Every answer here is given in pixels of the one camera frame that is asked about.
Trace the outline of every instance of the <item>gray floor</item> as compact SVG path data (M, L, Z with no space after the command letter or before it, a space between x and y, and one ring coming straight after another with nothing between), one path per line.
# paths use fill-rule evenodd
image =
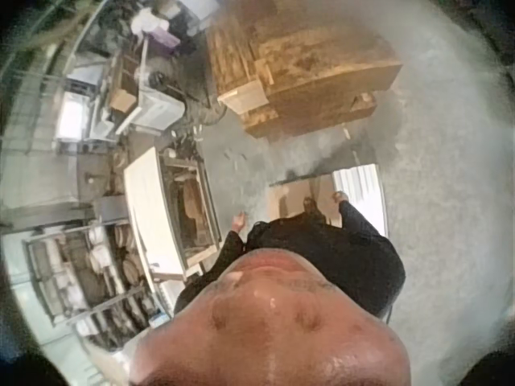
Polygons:
M512 293L513 109L504 69L476 32L429 2L341 1L388 39L405 67L368 120L269 145L232 114L204 130L223 232L291 175L377 162L407 282L392 327L414 385L454 384L493 343Z

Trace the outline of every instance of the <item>black shirt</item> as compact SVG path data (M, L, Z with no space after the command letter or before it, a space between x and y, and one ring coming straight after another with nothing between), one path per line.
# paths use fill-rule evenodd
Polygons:
M180 294L175 313L184 309L238 258L254 249L280 248L310 261L332 284L370 314L383 317L406 279L399 255L388 239L350 203L340 204L342 228L314 221L307 213L257 223L247 244L229 232L216 264Z

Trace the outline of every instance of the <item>person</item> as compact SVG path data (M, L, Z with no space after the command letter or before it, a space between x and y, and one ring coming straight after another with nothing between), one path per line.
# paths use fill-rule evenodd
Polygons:
M138 345L133 384L409 385L406 349L381 321L404 267L344 193L333 199L342 228L307 199L244 244L235 216L216 264Z

